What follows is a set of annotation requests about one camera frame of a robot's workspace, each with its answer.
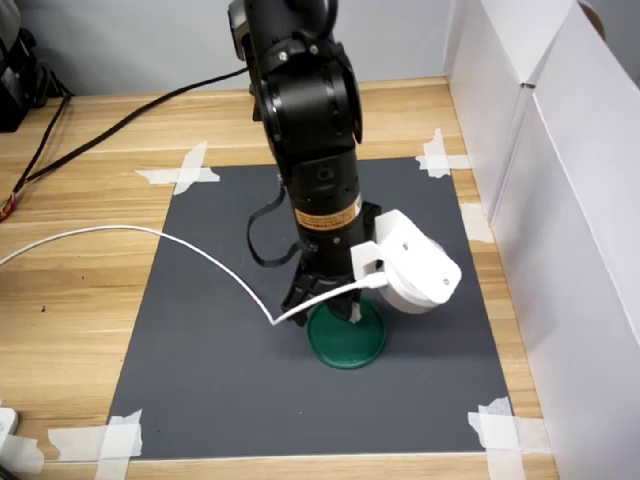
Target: white wall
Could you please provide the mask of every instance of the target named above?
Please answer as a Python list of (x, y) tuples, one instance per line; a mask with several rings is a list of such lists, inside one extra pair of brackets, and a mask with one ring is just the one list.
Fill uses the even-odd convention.
[[(242, 67), (229, 0), (16, 0), (76, 94), (166, 91)], [(442, 75), (449, 0), (342, 0), (335, 37), (359, 81)], [(248, 77), (218, 88), (241, 88)]]

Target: orange warning label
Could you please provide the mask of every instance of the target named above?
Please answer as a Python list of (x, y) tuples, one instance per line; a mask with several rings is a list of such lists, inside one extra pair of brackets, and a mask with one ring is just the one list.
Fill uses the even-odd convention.
[(300, 225), (309, 230), (325, 232), (328, 230), (337, 230), (353, 222), (362, 208), (362, 197), (358, 195), (356, 201), (344, 210), (331, 215), (309, 215), (301, 212), (297, 208), (294, 209), (296, 220)]

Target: black robotic arm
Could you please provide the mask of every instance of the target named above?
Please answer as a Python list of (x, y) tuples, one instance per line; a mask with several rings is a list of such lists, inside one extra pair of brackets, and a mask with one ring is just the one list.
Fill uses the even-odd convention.
[[(349, 59), (333, 41), (336, 16), (337, 0), (329, 0), (328, 9), (324, 0), (235, 0), (229, 6), (236, 53), (251, 76), (253, 118), (264, 124), (299, 235), (302, 253), (285, 311), (353, 281), (350, 248), (371, 239), (380, 213), (360, 193), (360, 98)], [(295, 251), (279, 262), (264, 261), (250, 248), (265, 266), (280, 265)], [(349, 320), (359, 296), (353, 291), (327, 305)], [(293, 319), (304, 325), (306, 312)]]

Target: robotic arm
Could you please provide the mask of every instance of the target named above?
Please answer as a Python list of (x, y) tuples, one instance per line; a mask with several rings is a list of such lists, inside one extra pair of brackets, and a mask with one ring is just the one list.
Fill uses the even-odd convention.
[[(380, 215), (363, 202), (356, 168), (362, 112), (351, 64), (332, 37), (337, 0), (234, 0), (229, 21), (236, 54), (246, 61), (262, 121), (280, 170), (280, 195), (249, 218), (254, 259), (276, 267), (301, 256), (282, 309), (383, 272), (382, 295), (395, 308), (421, 313), (445, 303), (458, 266), (397, 210)], [(277, 260), (251, 243), (256, 218), (289, 194), (299, 240)], [(326, 301), (342, 320), (359, 319), (360, 290)], [(307, 312), (291, 318), (303, 326)]]
[[(342, 45), (332, 30), (337, 0), (235, 0), (229, 21), (238, 58), (246, 61), (255, 96), (253, 119), (261, 120), (281, 177), (281, 195), (291, 200), (301, 257), (282, 308), (353, 282), (350, 249), (372, 239), (380, 207), (362, 201), (356, 141), (362, 139), (358, 87)], [(253, 220), (270, 208), (261, 209)], [(356, 290), (327, 301), (349, 320)], [(293, 317), (306, 323), (306, 312)]]

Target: power cord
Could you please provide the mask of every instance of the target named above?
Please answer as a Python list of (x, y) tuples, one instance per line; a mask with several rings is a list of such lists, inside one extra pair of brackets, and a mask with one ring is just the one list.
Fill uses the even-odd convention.
[(40, 145), (38, 147), (38, 150), (36, 150), (36, 153), (34, 154), (33, 158), (29, 162), (29, 165), (27, 165), (27, 168), (25, 169), (24, 173), (22, 174), (22, 176), (20, 177), (20, 179), (16, 183), (15, 187), (13, 188), (13, 190), (11, 191), (9, 196), (6, 197), (6, 199), (3, 200), (2, 203), (0, 203), (0, 223), (3, 220), (6, 220), (7, 218), (9, 218), (9, 216), (15, 211), (15, 208), (16, 208), (16, 205), (17, 205), (17, 196), (18, 196), (18, 194), (20, 193), (20, 191), (22, 190), (22, 188), (26, 184), (36, 180), (37, 178), (42, 177), (43, 175), (46, 175), (48, 173), (51, 173), (51, 172), (57, 170), (58, 168), (62, 167), (63, 165), (66, 165), (67, 163), (69, 163), (74, 158), (78, 157), (79, 155), (82, 155), (87, 150), (90, 150), (93, 147), (95, 147), (96, 145), (102, 143), (107, 138), (111, 137), (114, 133), (118, 132), (119, 130), (121, 130), (122, 128), (127, 126), (129, 123), (131, 123), (133, 120), (138, 118), (140, 115), (148, 112), (149, 110), (157, 107), (158, 105), (161, 105), (161, 104), (165, 103), (166, 101), (171, 100), (172, 98), (177, 97), (178, 95), (181, 95), (181, 94), (183, 94), (185, 92), (188, 92), (190, 90), (193, 90), (195, 88), (203, 87), (205, 85), (211, 85), (211, 84), (214, 84), (214, 83), (217, 83), (217, 82), (221, 82), (223, 80), (227, 80), (227, 79), (232, 78), (232, 77), (237, 77), (238, 75), (241, 75), (241, 74), (245, 73), (246, 71), (247, 71), (246, 67), (245, 68), (241, 68), (240, 70), (236, 70), (235, 72), (231, 72), (231, 73), (228, 73), (226, 75), (221, 75), (221, 76), (215, 77), (215, 78), (210, 78), (208, 80), (203, 80), (201, 82), (192, 83), (191, 85), (187, 85), (187, 86), (178, 88), (177, 90), (173, 90), (172, 92), (166, 93), (165, 95), (162, 95), (161, 97), (158, 97), (155, 100), (152, 100), (151, 102), (149, 102), (149, 103), (141, 106), (140, 108), (134, 110), (129, 115), (127, 115), (122, 120), (120, 120), (118, 123), (116, 123), (113, 127), (109, 128), (107, 131), (101, 133), (100, 135), (98, 135), (93, 140), (90, 140), (87, 143), (85, 143), (84, 145), (81, 145), (78, 148), (76, 148), (75, 150), (72, 150), (71, 152), (67, 153), (66, 155), (63, 155), (61, 158), (59, 158), (55, 162), (51, 163), (50, 165), (47, 165), (44, 168), (41, 168), (40, 170), (36, 171), (35, 173), (31, 173), (31, 170), (33, 169), (33, 167), (35, 166), (36, 162), (38, 161), (38, 158), (40, 157), (40, 154), (42, 153), (42, 150), (44, 149), (44, 147), (45, 147), (45, 145), (46, 145), (46, 143), (47, 143), (47, 141), (49, 139), (49, 136), (51, 135), (51, 131), (53, 130), (56, 122), (60, 118), (60, 115), (62, 114), (62, 112), (65, 109), (65, 107), (69, 104), (69, 102), (71, 100), (71, 97), (73, 96), (71, 94), (71, 92), (69, 92), (69, 90), (66, 89), (66, 87), (62, 86), (62, 88), (65, 90), (65, 96), (63, 97), (62, 102), (60, 102), (60, 106), (58, 107), (58, 110), (56, 111), (55, 115), (51, 119), (51, 122), (49, 122), (49, 125), (47, 126), (47, 129), (46, 129), (46, 131), (45, 131), (45, 133), (44, 133), (44, 135), (42, 137), (42, 140), (40, 141)]
[(343, 293), (349, 292), (351, 290), (360, 290), (363, 288), (380, 288), (383, 287), (385, 285), (387, 285), (387, 277), (383, 272), (376, 272), (370, 275), (367, 275), (364, 279), (362, 280), (358, 280), (356, 282), (350, 283), (348, 285), (343, 285), (342, 287), (338, 287), (334, 290), (330, 290), (329, 292), (323, 293), (322, 295), (318, 295), (317, 297), (313, 297), (310, 300), (307, 300), (306, 302), (301, 303), (300, 305), (296, 306), (295, 308), (292, 308), (291, 310), (288, 310), (287, 312), (285, 312), (284, 314), (280, 315), (277, 318), (274, 318), (273, 315), (271, 315), (271, 313), (269, 312), (269, 310), (267, 310), (267, 307), (265, 307), (264, 303), (262, 302), (262, 300), (260, 300), (260, 298), (258, 297), (258, 295), (251, 289), (251, 287), (249, 287), (249, 285), (247, 285), (244, 280), (242, 280), (238, 274), (236, 274), (233, 270), (231, 270), (229, 267), (227, 267), (225, 264), (223, 264), (221, 261), (216, 260), (215, 258), (213, 258), (211, 255), (209, 255), (208, 253), (206, 253), (205, 251), (199, 249), (198, 247), (190, 244), (189, 242), (182, 240), (181, 238), (178, 237), (174, 237), (173, 235), (169, 235), (168, 233), (164, 233), (164, 232), (160, 232), (158, 230), (153, 230), (151, 228), (147, 228), (147, 227), (140, 227), (137, 225), (102, 225), (99, 227), (88, 227), (88, 228), (80, 228), (78, 230), (71, 230), (69, 232), (64, 232), (64, 233), (58, 233), (57, 235), (52, 235), (50, 237), (44, 238), (42, 240), (38, 240), (37, 242), (33, 242), (30, 245), (27, 245), (26, 247), (23, 247), (15, 252), (13, 252), (12, 254), (6, 256), (5, 258), (0, 260), (0, 267), (6, 265), (7, 263), (9, 263), (11, 260), (19, 257), (20, 255), (22, 255), (23, 253), (28, 252), (29, 250), (32, 250), (36, 247), (39, 247), (41, 245), (44, 245), (46, 243), (49, 242), (53, 242), (54, 240), (59, 240), (61, 238), (66, 238), (66, 237), (71, 237), (74, 235), (80, 235), (82, 233), (90, 233), (90, 232), (98, 232), (98, 231), (102, 231), (102, 230), (135, 230), (137, 232), (144, 232), (144, 233), (150, 233), (152, 235), (156, 235), (158, 237), (161, 238), (166, 238), (167, 240), (171, 240), (172, 242), (178, 243), (180, 245), (182, 245), (183, 247), (187, 247), (189, 250), (197, 253), (198, 255), (204, 257), (205, 259), (207, 259), (208, 261), (210, 261), (211, 263), (213, 263), (214, 265), (216, 265), (218, 268), (220, 268), (222, 271), (224, 271), (227, 275), (229, 275), (232, 279), (234, 279), (251, 297), (251, 299), (256, 303), (256, 305), (258, 305), (258, 307), (260, 308), (260, 310), (262, 310), (262, 313), (264, 313), (264, 316), (267, 317), (267, 320), (269, 320), (269, 323), (271, 323), (271, 325), (277, 325), (280, 322), (287, 320), (288, 318), (292, 317), (293, 315), (302, 312), (308, 308), (313, 307), (314, 305), (324, 302), (325, 300), (328, 300), (330, 298), (336, 297), (338, 295), (342, 295)]

